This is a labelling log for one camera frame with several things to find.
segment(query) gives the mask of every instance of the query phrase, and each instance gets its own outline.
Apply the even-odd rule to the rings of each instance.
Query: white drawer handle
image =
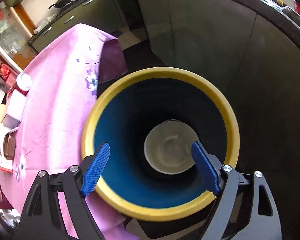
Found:
[[[90,1],[87,1],[83,6],[87,5],[88,3],[91,3],[93,2],[94,0],[90,0]]]
[[[68,21],[72,20],[74,16],[71,16],[69,19],[67,19],[64,23],[67,23]]]
[[[50,31],[52,29],[52,27],[49,27],[44,33],[43,35],[45,35],[48,31]]]

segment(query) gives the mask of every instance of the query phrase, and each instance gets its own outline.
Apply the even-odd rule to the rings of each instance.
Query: textured blue pad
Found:
[[[219,187],[219,177],[212,166],[207,156],[206,150],[203,148],[200,141],[195,141],[191,146],[191,155],[194,160],[197,169],[201,175],[201,178],[206,185],[206,189],[212,192],[215,196],[221,192]]]
[[[94,191],[97,182],[105,168],[110,157],[110,146],[104,143],[99,152],[94,157],[86,173],[83,175],[83,184],[81,193],[86,197],[90,192]]]

